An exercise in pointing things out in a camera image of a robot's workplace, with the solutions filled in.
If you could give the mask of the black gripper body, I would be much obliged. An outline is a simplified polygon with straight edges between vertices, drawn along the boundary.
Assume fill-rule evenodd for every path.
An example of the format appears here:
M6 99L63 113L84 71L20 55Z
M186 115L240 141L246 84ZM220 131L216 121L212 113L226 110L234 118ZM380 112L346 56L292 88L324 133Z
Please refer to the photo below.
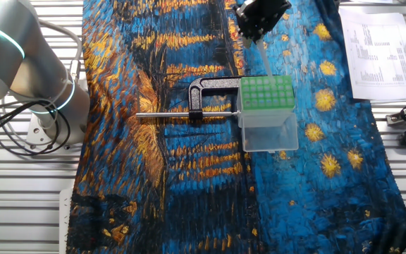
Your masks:
M278 22L291 6L288 0L246 0L236 4L234 11L236 18L254 18L258 24L264 18L276 18Z

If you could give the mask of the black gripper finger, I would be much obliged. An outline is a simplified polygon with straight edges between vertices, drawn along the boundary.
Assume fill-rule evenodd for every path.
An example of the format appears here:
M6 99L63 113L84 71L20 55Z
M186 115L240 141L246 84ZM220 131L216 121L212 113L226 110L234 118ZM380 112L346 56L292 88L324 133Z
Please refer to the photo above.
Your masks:
M254 36L254 42L261 40L265 36L266 33L273 30L273 28L276 26L276 24L277 24L276 18L261 19L255 27L256 34Z
M237 20L242 44L245 48L249 49L259 39L257 20L245 17L238 17Z

